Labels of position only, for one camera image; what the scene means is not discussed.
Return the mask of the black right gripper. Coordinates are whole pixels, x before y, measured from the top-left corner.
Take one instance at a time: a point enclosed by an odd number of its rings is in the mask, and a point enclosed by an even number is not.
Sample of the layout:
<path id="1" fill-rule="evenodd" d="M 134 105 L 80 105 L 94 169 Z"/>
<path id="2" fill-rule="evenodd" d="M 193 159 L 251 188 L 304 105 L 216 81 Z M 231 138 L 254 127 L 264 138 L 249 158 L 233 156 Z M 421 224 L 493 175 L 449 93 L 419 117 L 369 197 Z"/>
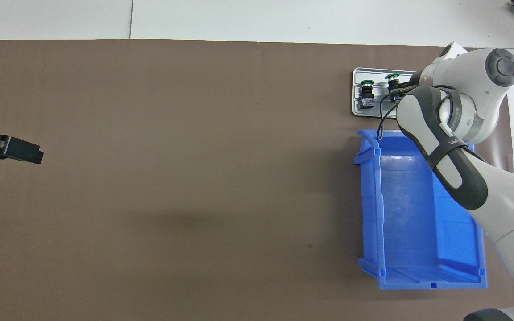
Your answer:
<path id="1" fill-rule="evenodd" d="M 408 92 L 414 89 L 414 86 L 420 85 L 420 78 L 422 77 L 422 70 L 414 73 L 410 77 L 410 83 L 403 83 L 398 87 L 398 95 L 406 95 Z"/>

